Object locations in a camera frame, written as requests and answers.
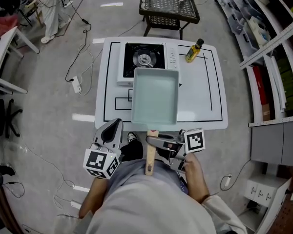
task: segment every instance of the wooden pan handle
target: wooden pan handle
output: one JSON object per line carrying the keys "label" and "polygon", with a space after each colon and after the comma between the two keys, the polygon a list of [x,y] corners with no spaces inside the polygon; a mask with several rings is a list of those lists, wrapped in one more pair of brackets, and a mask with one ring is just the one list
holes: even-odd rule
{"label": "wooden pan handle", "polygon": [[[147,135],[158,137],[158,131],[157,130],[148,130]],[[150,175],[150,176],[153,175],[155,153],[156,153],[156,147],[148,144],[147,145],[147,154],[146,154],[146,175]]]}

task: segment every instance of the metal grill table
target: metal grill table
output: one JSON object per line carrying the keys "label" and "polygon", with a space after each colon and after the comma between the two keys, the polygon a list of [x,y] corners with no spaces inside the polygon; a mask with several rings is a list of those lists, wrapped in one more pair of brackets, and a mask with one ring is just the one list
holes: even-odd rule
{"label": "metal grill table", "polygon": [[[198,23],[200,16],[194,0],[140,0],[139,14],[143,15],[147,27],[144,37],[151,28],[179,30],[182,40],[183,30],[191,22]],[[187,22],[183,27],[180,21]]]}

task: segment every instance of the white sleeve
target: white sleeve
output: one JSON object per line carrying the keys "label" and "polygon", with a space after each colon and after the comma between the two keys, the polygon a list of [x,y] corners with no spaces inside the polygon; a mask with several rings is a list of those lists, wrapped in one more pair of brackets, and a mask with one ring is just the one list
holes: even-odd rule
{"label": "white sleeve", "polygon": [[211,217],[213,221],[219,221],[228,224],[231,229],[238,234],[247,234],[246,227],[240,221],[236,214],[226,205],[226,203],[217,195],[209,196],[202,203],[202,206],[212,213]]}

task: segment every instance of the concrete floor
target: concrete floor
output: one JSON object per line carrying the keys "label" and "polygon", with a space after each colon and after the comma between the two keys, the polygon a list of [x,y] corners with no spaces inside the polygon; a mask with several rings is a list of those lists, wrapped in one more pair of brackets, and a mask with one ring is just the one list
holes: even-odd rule
{"label": "concrete floor", "polygon": [[[206,0],[195,0],[196,4]],[[100,7],[101,4],[123,2],[119,7]],[[138,14],[139,0],[83,0],[79,14],[92,24],[88,42],[94,38],[117,36],[142,20]],[[197,154],[200,159],[210,193],[219,191],[221,178],[232,173],[236,178],[243,164],[250,158],[251,120],[248,80],[239,68],[241,54],[230,31],[226,18],[218,4],[207,0],[198,6],[201,20],[190,24],[184,30],[184,40],[204,39],[206,44],[216,47],[225,83],[229,126],[224,130],[205,131],[206,150]],[[11,208],[18,222],[26,224],[41,233],[51,233],[56,215],[69,213],[77,215],[78,210],[70,203],[60,200],[63,209],[53,202],[53,195],[62,181],[61,174],[51,165],[26,149],[30,148],[40,157],[55,164],[65,179],[76,185],[90,187],[92,177],[82,168],[85,148],[90,146],[94,124],[72,121],[72,113],[94,115],[100,58],[93,66],[92,90],[82,97],[74,93],[65,82],[67,69],[75,57],[78,47],[84,43],[83,29],[87,28],[77,15],[63,37],[55,38],[47,45],[39,45],[37,55],[27,47],[21,49],[24,58],[14,61],[11,82],[28,90],[27,95],[14,93],[4,96],[6,103],[15,100],[15,108],[23,113],[14,121],[22,139],[11,137],[9,142],[0,139],[0,161],[10,162],[17,172],[16,177],[5,177],[5,182],[20,181],[25,186],[25,195],[14,198],[6,191]],[[140,22],[123,36],[142,36],[146,28]],[[178,32],[151,29],[150,37],[179,38]],[[89,50],[94,57],[103,44],[91,44]],[[70,72],[70,77],[79,74],[89,66],[91,58],[81,54]],[[219,195],[238,214],[243,211],[246,200],[241,196],[243,183],[253,172],[260,170],[260,164],[249,162],[235,186]],[[21,187],[8,185],[14,193],[20,194]],[[86,196],[64,184],[58,195],[67,200],[82,202]]]}

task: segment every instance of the white cabinet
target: white cabinet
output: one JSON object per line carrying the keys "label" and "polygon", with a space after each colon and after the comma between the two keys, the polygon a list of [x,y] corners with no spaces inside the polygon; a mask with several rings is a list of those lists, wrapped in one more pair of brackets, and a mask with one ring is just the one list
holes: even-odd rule
{"label": "white cabinet", "polygon": [[258,214],[243,212],[239,218],[255,234],[266,234],[283,204],[291,179],[260,175],[247,180],[244,196],[262,206]]}

